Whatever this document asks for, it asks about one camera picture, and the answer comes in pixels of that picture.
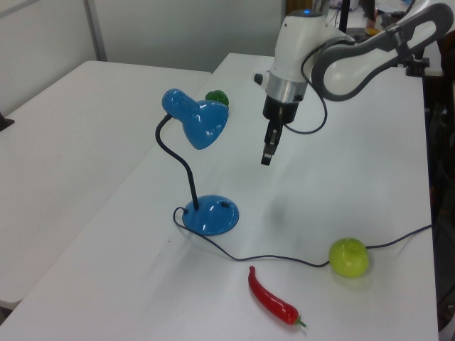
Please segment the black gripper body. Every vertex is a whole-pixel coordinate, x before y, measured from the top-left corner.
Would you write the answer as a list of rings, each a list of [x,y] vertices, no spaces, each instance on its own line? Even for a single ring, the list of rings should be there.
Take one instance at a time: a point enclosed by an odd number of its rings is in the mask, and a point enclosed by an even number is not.
[[[275,124],[289,124],[295,119],[299,102],[283,103],[266,96],[263,108],[263,116]]]

